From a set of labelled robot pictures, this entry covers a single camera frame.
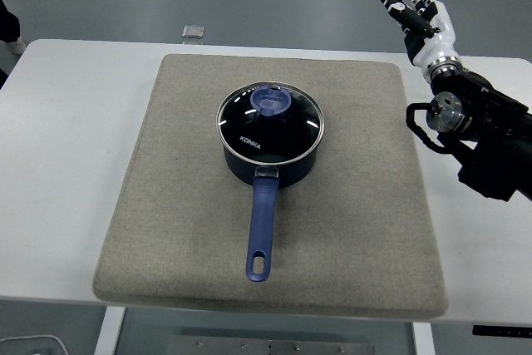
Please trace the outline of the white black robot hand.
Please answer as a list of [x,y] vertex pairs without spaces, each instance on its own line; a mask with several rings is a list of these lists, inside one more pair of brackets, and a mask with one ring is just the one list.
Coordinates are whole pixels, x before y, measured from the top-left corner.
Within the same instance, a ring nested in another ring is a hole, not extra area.
[[404,34],[411,64],[427,71],[443,58],[458,58],[456,34],[446,6],[439,0],[380,0]]

